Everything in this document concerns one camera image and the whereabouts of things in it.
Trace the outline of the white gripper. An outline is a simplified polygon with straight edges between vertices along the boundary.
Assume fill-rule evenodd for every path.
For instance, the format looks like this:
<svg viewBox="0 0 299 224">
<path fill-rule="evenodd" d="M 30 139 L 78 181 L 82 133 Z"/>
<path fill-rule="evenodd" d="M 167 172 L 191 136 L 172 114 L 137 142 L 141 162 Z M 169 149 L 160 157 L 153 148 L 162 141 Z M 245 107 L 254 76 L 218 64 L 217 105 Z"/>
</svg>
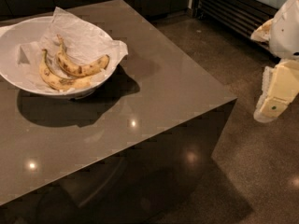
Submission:
<svg viewBox="0 0 299 224">
<path fill-rule="evenodd" d="M 299 0 L 286 0 L 275 16 L 253 31 L 253 41 L 266 43 L 283 60 L 263 71 L 262 94 L 253 117 L 266 123 L 278 118 L 299 94 Z"/>
</svg>

